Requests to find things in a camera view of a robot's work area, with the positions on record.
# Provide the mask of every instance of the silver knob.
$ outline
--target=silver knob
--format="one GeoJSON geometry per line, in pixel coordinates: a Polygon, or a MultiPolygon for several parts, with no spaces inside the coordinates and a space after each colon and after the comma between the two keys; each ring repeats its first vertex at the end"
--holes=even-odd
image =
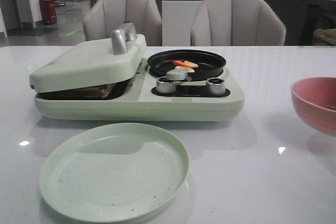
{"type": "Polygon", "coordinates": [[[211,95],[222,95],[226,91],[225,81],[219,78],[209,78],[206,80],[205,92],[211,95]]]}
{"type": "Polygon", "coordinates": [[[159,77],[156,80],[156,90],[161,94],[171,94],[176,91],[175,81],[168,80],[166,76],[159,77]]]}

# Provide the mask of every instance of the white table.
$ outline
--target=white table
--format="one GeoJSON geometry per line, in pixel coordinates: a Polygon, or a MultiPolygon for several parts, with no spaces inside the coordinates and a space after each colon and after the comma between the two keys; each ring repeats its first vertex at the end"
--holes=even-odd
{"type": "MultiPolygon", "coordinates": [[[[54,120],[35,108],[29,74],[69,49],[0,48],[1,224],[77,223],[44,202],[40,169],[67,139],[115,122],[54,120]]],[[[148,48],[146,57],[169,49],[175,48],[148,48]]],[[[334,224],[336,138],[298,118],[290,86],[305,77],[335,77],[336,48],[199,49],[226,58],[245,105],[230,122],[144,122],[179,137],[191,159],[177,198],[146,223],[334,224]]]]}

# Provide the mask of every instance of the floor mat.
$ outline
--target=floor mat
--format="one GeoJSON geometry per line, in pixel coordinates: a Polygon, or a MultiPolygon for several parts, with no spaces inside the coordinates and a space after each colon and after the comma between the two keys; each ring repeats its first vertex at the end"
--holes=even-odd
{"type": "Polygon", "coordinates": [[[7,36],[43,36],[58,28],[15,28],[7,31],[7,36]]]}

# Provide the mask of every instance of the chair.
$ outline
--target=chair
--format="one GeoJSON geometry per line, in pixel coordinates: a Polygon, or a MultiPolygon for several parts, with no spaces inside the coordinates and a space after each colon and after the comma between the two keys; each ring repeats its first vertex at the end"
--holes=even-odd
{"type": "Polygon", "coordinates": [[[83,21],[86,41],[111,37],[124,22],[134,23],[148,46],[160,46],[162,19],[155,0],[98,0],[83,21]]]}
{"type": "Polygon", "coordinates": [[[286,27],[263,0],[204,0],[191,28],[192,46],[282,46],[286,27]]]}

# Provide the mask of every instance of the plate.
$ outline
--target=plate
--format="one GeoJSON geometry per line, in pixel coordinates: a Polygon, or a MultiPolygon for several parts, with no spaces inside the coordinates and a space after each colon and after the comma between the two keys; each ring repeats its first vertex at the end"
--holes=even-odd
{"type": "Polygon", "coordinates": [[[166,207],[186,180],[189,157],[171,133],[117,123],[70,138],[43,164],[39,185],[59,213],[87,222],[138,221],[166,207]]]}

